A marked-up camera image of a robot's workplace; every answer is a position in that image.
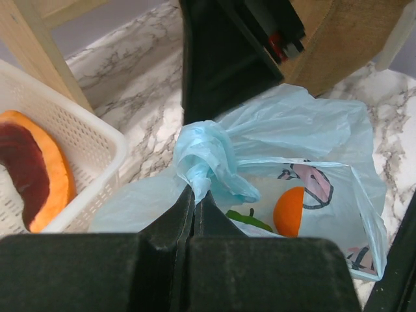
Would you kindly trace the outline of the light blue plastic bag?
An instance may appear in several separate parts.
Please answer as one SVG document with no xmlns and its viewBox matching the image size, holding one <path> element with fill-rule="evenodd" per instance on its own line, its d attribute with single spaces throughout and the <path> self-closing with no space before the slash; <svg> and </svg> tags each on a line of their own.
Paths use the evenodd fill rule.
<svg viewBox="0 0 416 312">
<path fill-rule="evenodd" d="M 195 203 L 211 195 L 273 232 L 231 221 L 249 237 L 284 237 L 274 225 L 280 196 L 304 187 L 297 237 L 338 245 L 353 277 L 378 281 L 387 264 L 382 220 L 386 187 L 374 167 L 373 135 L 360 101 L 316 99 L 283 84 L 223 114 L 181 129 L 172 164 L 122 187 L 94 215 L 91 233 L 138 232 L 177 201 L 185 187 Z"/>
</svg>

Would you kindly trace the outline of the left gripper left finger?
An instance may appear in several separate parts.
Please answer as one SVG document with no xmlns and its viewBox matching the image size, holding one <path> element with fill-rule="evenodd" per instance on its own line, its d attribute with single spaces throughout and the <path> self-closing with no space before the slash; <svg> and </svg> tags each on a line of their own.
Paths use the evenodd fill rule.
<svg viewBox="0 0 416 312">
<path fill-rule="evenodd" d="M 186 311 L 194 195 L 138 233 L 1 239 L 2 311 Z"/>
</svg>

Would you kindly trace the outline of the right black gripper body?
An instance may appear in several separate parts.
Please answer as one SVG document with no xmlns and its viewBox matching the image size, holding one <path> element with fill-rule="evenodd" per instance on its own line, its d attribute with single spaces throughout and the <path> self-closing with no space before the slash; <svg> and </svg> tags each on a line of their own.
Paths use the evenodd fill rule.
<svg viewBox="0 0 416 312">
<path fill-rule="evenodd" d="M 249 43 L 277 65 L 304 50 L 305 27 L 290 1 L 228 1 L 227 14 Z"/>
</svg>

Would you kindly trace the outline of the brown burlap tote bag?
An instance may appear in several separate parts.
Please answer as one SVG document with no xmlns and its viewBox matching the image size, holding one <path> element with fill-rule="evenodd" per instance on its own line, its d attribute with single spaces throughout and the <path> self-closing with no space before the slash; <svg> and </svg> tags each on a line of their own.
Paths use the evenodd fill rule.
<svg viewBox="0 0 416 312">
<path fill-rule="evenodd" d="M 304 51 L 284 62 L 287 84 L 318 96 L 366 65 L 384 47 L 408 0 L 292 1 L 305 27 Z"/>
</svg>

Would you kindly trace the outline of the orange toy carrot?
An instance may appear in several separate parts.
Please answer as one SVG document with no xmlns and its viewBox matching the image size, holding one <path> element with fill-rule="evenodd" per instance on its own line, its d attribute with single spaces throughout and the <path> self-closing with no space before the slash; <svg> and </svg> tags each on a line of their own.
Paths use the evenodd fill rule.
<svg viewBox="0 0 416 312">
<path fill-rule="evenodd" d="M 273 221 L 277 232 L 285 237 L 297 237 L 302 220 L 304 187 L 290 188 L 277 201 Z"/>
</svg>

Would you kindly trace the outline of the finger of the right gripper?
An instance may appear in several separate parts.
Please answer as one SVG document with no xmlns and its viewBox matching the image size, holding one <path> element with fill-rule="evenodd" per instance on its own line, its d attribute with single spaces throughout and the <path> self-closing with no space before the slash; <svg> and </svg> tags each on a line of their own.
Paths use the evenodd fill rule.
<svg viewBox="0 0 416 312">
<path fill-rule="evenodd" d="M 214 120 L 278 85 L 283 75 L 219 1 L 180 1 L 183 18 L 182 108 L 185 125 Z"/>
</svg>

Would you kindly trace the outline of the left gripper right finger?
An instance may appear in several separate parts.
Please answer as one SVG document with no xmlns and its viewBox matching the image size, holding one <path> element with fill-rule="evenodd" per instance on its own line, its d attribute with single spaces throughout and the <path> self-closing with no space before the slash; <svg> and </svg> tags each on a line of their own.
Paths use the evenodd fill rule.
<svg viewBox="0 0 416 312">
<path fill-rule="evenodd" d="M 312 238 L 247 237 L 207 195 L 189 245 L 191 311 L 359 311 L 344 255 Z"/>
</svg>

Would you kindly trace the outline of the green toy bell pepper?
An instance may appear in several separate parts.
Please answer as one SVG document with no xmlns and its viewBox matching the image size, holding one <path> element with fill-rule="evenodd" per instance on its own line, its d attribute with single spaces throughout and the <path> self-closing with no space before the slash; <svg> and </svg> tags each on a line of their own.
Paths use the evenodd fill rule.
<svg viewBox="0 0 416 312">
<path fill-rule="evenodd" d="M 234 211 L 234 210 L 228 210 L 227 213 L 226 213 L 226 216 L 229 219 L 232 219 L 232 220 L 235 220 L 235 221 L 238 221 L 238 222 L 242 222 L 244 224 L 249 224 L 251 226 L 261 228 L 261 229 L 269 231 L 271 233 L 273 232 L 272 228 L 268 224 L 256 219 L 253 215 L 254 215 L 254 209 L 253 208 L 250 208 L 249 215 L 243 215 L 243 214 L 240 214 L 239 212 Z"/>
</svg>

